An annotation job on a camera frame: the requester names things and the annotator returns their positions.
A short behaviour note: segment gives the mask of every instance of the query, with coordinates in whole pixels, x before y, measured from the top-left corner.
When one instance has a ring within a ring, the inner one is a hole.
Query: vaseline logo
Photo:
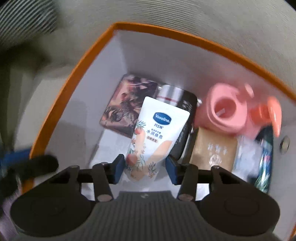
[[[153,119],[161,125],[168,125],[172,120],[172,118],[167,114],[161,112],[156,112],[153,116]]]

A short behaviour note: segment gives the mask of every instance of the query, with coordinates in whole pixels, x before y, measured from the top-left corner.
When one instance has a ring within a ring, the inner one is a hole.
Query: brown box
[[[232,171],[237,139],[204,128],[199,128],[189,163],[199,169],[210,170],[219,165]]]

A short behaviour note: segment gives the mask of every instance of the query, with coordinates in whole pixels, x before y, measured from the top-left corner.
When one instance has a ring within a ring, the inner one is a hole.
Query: hand cream tube
[[[189,112],[145,97],[126,156],[125,173],[141,185],[154,181]]]

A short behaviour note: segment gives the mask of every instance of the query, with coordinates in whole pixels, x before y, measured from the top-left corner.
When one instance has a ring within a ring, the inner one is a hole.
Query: orange pump nozzle
[[[252,121],[262,127],[272,124],[274,135],[279,137],[281,132],[281,104],[276,97],[270,96],[266,104],[260,104],[250,110]]]

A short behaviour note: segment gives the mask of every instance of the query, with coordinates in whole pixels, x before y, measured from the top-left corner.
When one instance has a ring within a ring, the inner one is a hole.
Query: striped fabric
[[[8,0],[0,7],[0,49],[56,28],[53,0]]]

